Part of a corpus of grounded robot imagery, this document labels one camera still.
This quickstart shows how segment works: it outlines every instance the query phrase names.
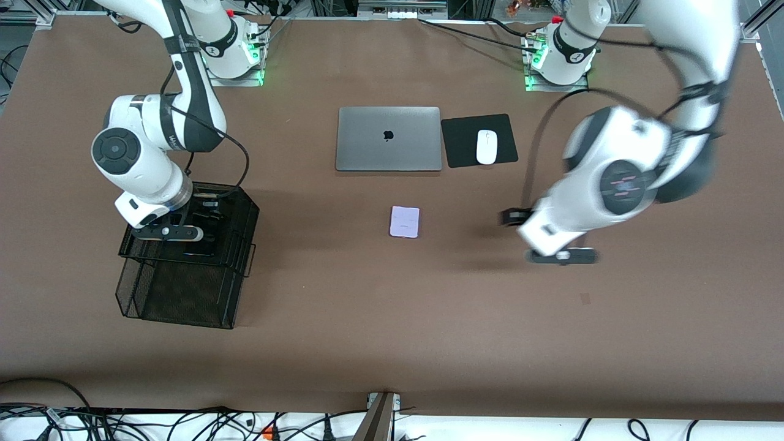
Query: brown table surface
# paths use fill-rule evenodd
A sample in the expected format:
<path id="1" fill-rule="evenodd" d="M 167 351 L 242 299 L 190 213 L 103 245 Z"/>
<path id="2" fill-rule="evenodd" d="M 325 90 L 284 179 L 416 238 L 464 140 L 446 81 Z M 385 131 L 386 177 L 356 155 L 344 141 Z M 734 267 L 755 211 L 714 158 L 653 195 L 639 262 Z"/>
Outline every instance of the brown table surface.
<path id="1" fill-rule="evenodd" d="M 740 51 L 713 182 L 591 232 L 600 264 L 569 268 L 527 263 L 496 226 L 560 96 L 526 93 L 519 56 L 413 20 L 283 30 L 263 87 L 216 90 L 261 215 L 238 327 L 211 330 L 121 316 L 120 191 L 89 157 L 116 96 L 156 93 L 164 47 L 149 28 L 59 17 L 35 33 L 0 119 L 0 377 L 62 378 L 94 406 L 338 411 L 391 389 L 431 414 L 781 418 L 784 124 L 754 46 Z M 590 81 L 656 111 L 677 93 L 645 49 L 605 47 Z M 610 103 L 585 94 L 558 111 L 536 194 L 562 176 L 575 125 Z M 507 113 L 521 160 L 337 173 L 338 108 L 352 105 Z M 229 184 L 242 164 L 224 142 L 192 176 Z M 422 209 L 418 239 L 388 235 L 393 205 Z M 0 394 L 77 404 L 49 386 Z"/>

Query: wire mesh basket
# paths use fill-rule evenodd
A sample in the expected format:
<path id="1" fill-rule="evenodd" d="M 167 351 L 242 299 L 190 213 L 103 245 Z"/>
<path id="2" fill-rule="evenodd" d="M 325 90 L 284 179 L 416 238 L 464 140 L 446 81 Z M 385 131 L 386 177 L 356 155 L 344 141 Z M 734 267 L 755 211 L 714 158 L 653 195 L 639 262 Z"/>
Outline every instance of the wire mesh basket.
<path id="1" fill-rule="evenodd" d="M 252 264 L 259 207 L 242 190 L 216 199 L 231 186 L 194 182 L 184 208 L 155 223 L 191 225 L 198 242 L 138 239 L 128 227 L 119 255 L 125 257 L 117 302 L 125 317 L 232 329 L 242 281 Z"/>

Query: black mouse pad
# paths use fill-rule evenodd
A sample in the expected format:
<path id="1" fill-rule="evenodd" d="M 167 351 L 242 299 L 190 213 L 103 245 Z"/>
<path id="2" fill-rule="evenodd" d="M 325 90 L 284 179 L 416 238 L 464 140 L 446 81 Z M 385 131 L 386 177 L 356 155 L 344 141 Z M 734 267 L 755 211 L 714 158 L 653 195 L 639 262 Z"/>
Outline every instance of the black mouse pad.
<path id="1" fill-rule="evenodd" d="M 480 130 L 492 130 L 498 135 L 496 164 L 517 161 L 517 147 L 514 145 L 509 115 L 442 119 L 441 132 L 444 135 L 446 160 L 450 168 L 480 165 L 477 161 L 477 134 Z"/>

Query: white mouse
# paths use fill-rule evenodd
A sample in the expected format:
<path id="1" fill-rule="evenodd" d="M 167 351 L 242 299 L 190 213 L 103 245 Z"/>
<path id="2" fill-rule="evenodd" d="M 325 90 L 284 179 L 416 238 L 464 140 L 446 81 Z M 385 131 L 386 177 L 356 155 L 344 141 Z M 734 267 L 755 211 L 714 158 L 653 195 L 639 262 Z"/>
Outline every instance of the white mouse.
<path id="1" fill-rule="evenodd" d="M 498 155 L 498 135 L 492 130 L 477 133 L 477 162 L 489 166 Z"/>

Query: laptop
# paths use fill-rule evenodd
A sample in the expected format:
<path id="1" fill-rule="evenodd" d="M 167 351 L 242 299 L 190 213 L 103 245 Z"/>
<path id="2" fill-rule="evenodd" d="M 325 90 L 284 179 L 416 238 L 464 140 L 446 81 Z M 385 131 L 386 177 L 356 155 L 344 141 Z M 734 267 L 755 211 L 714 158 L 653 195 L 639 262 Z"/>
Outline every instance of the laptop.
<path id="1" fill-rule="evenodd" d="M 340 108 L 335 168 L 345 172 L 441 170 L 438 108 Z"/>

